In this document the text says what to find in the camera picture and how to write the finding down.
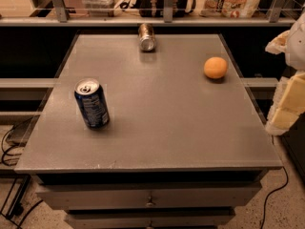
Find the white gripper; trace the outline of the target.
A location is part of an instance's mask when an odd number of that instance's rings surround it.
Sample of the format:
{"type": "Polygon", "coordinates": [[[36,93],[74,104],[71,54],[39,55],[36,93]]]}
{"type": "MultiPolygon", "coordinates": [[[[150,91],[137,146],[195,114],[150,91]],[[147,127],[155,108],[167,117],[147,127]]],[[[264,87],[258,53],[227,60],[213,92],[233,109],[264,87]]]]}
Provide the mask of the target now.
{"type": "MultiPolygon", "coordinates": [[[[286,64],[297,71],[305,71],[305,13],[268,43],[266,52],[285,53],[286,64]]],[[[281,77],[277,83],[273,105],[267,116],[265,130],[269,135],[283,135],[305,113],[305,73],[291,78],[281,77]]]]}

